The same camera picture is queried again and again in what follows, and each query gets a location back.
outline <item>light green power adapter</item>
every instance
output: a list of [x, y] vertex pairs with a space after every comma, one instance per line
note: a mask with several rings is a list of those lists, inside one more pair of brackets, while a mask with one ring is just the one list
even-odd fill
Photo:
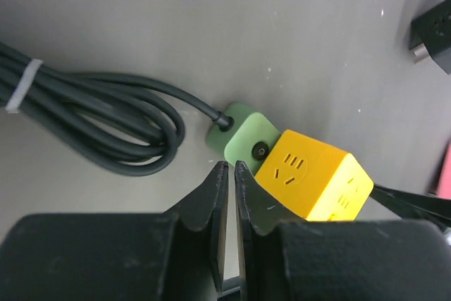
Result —
[[223, 132], [214, 125], [206, 143], [230, 164], [244, 161], [253, 174], [257, 173], [280, 132], [263, 114], [239, 102], [231, 104], [224, 114], [233, 118], [232, 128]]

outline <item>white cable tie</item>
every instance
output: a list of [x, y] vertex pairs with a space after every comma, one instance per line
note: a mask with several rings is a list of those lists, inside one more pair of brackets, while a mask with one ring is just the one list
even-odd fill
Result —
[[39, 59], [32, 59], [27, 67], [25, 67], [22, 78], [6, 104], [5, 110], [8, 113], [19, 113], [19, 106], [27, 95], [33, 80], [35, 80], [36, 73], [39, 70], [39, 67], [41, 67], [42, 62], [43, 61]]

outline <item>power cord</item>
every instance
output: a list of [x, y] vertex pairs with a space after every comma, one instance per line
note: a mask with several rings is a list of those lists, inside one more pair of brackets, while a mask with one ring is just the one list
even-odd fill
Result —
[[[31, 60], [0, 42], [2, 106]], [[20, 111], [95, 164], [125, 176], [149, 176], [172, 162], [185, 138], [180, 114], [149, 90], [186, 102], [222, 131], [233, 125], [231, 117], [158, 80], [119, 73], [62, 73], [45, 65], [37, 71]], [[101, 124], [126, 137], [115, 136]], [[142, 143], [127, 141], [128, 136]]]

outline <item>yellow cube socket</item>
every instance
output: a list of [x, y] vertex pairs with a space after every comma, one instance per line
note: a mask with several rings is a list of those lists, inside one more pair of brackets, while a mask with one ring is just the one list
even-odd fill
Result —
[[373, 181], [354, 156], [286, 130], [255, 175], [259, 184], [308, 221], [351, 221]]

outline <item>gray table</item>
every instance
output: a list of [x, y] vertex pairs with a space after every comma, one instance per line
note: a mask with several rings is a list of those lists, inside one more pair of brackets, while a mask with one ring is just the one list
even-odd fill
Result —
[[[66, 70], [179, 85], [241, 101], [285, 130], [352, 152], [378, 183], [424, 192], [450, 137], [451, 78], [406, 49], [411, 19], [441, 0], [0, 0], [0, 40]], [[149, 178], [122, 178], [21, 115], [0, 114], [0, 234], [34, 211], [161, 211], [219, 157], [208, 119], [174, 102], [187, 139]], [[226, 275], [237, 273], [230, 196]], [[388, 218], [369, 202], [361, 219]]]

